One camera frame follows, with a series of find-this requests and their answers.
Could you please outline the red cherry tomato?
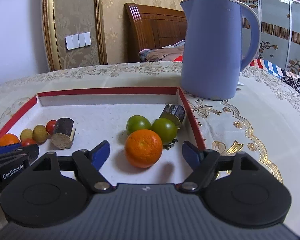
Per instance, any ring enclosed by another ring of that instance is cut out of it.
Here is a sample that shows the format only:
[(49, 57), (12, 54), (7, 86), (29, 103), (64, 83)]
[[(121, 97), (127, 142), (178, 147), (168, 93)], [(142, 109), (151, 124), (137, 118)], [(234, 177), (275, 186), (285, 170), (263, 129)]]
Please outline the red cherry tomato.
[(55, 129), (55, 125), (56, 125), (56, 120), (50, 120), (47, 122), (45, 128), (46, 128), (46, 131), (49, 135), (52, 135), (53, 134), (53, 131)]
[(34, 139), (32, 139), (32, 138), (27, 138), (27, 139), (25, 139), (25, 140), (23, 140), (22, 142), (21, 142), (21, 146), (22, 147), (26, 147), (26, 146), (29, 146), (29, 145), (33, 145), (33, 144), (36, 144), (37, 142), (34, 140)]

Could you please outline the pale yellow longan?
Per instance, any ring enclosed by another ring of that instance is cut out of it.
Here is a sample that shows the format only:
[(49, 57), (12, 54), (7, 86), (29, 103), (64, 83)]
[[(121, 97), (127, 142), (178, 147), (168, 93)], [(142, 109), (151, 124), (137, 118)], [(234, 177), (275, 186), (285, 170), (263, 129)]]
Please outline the pale yellow longan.
[(33, 130), (31, 130), (29, 128), (24, 129), (20, 134), (21, 142), (23, 142), (27, 139), (32, 139), (32, 138), (33, 138)]

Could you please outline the small orange mandarin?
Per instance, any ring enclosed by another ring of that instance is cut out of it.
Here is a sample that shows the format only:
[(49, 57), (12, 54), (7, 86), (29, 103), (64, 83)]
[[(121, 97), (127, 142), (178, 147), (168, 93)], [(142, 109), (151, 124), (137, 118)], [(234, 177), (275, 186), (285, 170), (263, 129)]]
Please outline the small orange mandarin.
[(19, 143), (19, 138), (11, 133), (7, 133), (0, 138), (0, 147)]

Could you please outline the dark sugarcane piece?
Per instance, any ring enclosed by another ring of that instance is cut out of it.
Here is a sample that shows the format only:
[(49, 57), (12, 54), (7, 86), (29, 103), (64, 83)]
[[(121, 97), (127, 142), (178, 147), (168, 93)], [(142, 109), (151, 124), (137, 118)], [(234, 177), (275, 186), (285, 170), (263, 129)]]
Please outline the dark sugarcane piece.
[(60, 150), (71, 148), (74, 141), (75, 131), (74, 120), (71, 118), (58, 119), (51, 136), (52, 144)]

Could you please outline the green tomato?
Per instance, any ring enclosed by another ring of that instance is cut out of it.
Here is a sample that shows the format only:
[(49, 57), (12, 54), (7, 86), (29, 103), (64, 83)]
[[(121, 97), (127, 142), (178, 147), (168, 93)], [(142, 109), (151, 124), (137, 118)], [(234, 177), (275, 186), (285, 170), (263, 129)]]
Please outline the green tomato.
[(126, 132), (128, 135), (141, 129), (150, 129), (151, 123), (147, 118), (141, 115), (131, 116), (126, 123)]
[(156, 119), (151, 127), (151, 130), (161, 138), (162, 144), (167, 145), (170, 144), (178, 133), (177, 126), (166, 118), (158, 118)]

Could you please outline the large orange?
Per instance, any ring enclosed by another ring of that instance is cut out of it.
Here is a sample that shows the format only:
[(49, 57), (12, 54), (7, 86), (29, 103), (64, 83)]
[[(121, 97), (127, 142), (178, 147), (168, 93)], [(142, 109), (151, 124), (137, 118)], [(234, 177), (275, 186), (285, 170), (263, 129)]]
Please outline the large orange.
[(138, 168), (149, 168), (161, 157), (163, 144), (157, 133), (141, 129), (131, 133), (125, 142), (128, 162)]

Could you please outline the yellow-green longan in tray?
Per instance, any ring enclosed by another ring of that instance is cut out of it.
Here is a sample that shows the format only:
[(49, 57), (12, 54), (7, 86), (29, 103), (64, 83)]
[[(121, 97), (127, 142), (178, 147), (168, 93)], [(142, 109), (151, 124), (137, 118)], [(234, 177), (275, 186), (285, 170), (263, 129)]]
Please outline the yellow-green longan in tray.
[(37, 125), (33, 129), (32, 139), (35, 140), (39, 144), (42, 144), (42, 143), (46, 142), (46, 140), (47, 140), (47, 131), (46, 131), (45, 126)]

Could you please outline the red cherry tomato in tray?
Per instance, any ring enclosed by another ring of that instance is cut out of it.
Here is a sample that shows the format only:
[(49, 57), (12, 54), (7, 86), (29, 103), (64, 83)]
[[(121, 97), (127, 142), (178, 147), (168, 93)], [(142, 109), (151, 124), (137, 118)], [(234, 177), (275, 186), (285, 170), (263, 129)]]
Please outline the red cherry tomato in tray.
[(56, 120), (50, 120), (47, 122), (45, 128), (46, 128), (46, 131), (49, 135), (52, 135), (53, 134), (53, 131), (55, 129), (55, 125), (56, 125)]

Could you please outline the red shallow box tray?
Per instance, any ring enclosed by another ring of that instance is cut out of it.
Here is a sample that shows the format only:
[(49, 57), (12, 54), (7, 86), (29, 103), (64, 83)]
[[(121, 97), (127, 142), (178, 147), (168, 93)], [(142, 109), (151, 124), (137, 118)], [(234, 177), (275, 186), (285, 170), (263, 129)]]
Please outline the red shallow box tray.
[[(141, 115), (154, 121), (168, 104), (182, 105), (185, 109), (177, 143), (164, 150), (150, 168), (130, 165), (124, 151), (127, 120), (133, 115)], [(189, 102), (178, 87), (91, 88), (38, 93), (22, 100), (8, 112), (7, 120), (0, 121), (0, 138), (7, 133), (20, 135), (23, 129), (60, 118), (74, 121), (75, 136), (72, 147), (57, 150), (57, 155), (90, 150), (100, 142), (108, 141), (110, 155), (100, 171), (111, 184), (180, 183), (192, 171), (181, 153), (183, 142), (188, 140), (200, 149), (205, 148)]]

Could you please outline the embroidered cream tablecloth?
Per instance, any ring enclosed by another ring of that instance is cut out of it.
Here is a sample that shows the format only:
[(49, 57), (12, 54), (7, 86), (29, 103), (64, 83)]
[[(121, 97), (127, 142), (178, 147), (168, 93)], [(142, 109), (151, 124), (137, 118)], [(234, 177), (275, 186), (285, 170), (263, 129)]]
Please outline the embroidered cream tablecloth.
[[(50, 90), (179, 85), (181, 64), (119, 63), (59, 70), (0, 85), (0, 129), (39, 92)], [(244, 150), (289, 188), (285, 223), (300, 235), (300, 94), (256, 67), (240, 75), (236, 95), (223, 102), (189, 97), (207, 146)]]

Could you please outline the blue electric kettle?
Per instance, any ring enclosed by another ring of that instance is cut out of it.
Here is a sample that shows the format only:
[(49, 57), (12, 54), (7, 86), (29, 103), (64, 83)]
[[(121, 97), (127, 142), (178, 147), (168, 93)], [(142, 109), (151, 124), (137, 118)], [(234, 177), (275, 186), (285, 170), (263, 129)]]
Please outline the blue electric kettle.
[(187, 20), (182, 89), (209, 100), (233, 98), (240, 72), (259, 48), (256, 12), (237, 0), (183, 0), (180, 5)]

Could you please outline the colourful striped bedding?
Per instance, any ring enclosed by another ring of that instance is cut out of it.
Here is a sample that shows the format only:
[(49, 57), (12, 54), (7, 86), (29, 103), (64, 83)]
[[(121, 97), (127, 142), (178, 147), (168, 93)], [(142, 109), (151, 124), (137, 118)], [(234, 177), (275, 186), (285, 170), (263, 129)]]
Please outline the colourful striped bedding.
[[(159, 49), (143, 49), (138, 56), (141, 62), (171, 61), (182, 62), (185, 40), (181, 40), (173, 45), (168, 45)], [(300, 94), (300, 76), (292, 72), (282, 70), (280, 67), (262, 59), (253, 59), (250, 66), (260, 68), (269, 74), (280, 78), (284, 83), (294, 88)]]

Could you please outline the wooden bed headboard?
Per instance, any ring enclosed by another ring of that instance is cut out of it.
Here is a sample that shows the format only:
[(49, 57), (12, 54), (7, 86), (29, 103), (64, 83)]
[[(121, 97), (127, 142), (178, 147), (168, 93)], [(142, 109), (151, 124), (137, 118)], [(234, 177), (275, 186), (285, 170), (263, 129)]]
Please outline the wooden bed headboard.
[(185, 38), (183, 11), (135, 3), (126, 3), (125, 11), (128, 62), (139, 62), (143, 49), (160, 49)]

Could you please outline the white wall switch panel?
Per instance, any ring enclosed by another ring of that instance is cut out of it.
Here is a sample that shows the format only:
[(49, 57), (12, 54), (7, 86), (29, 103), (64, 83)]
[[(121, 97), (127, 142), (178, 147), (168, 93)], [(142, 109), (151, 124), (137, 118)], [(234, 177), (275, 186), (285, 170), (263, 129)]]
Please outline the white wall switch panel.
[(69, 35), (65, 37), (67, 50), (83, 48), (91, 45), (91, 36), (89, 32)]

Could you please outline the gold framed wall panel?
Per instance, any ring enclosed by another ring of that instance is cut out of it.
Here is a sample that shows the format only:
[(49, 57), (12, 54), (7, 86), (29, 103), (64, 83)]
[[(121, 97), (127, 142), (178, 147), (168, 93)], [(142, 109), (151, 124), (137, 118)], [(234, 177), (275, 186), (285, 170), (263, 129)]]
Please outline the gold framed wall panel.
[[(42, 0), (42, 22), (51, 71), (106, 64), (102, 0)], [(65, 37), (89, 32), (91, 45), (67, 50)]]

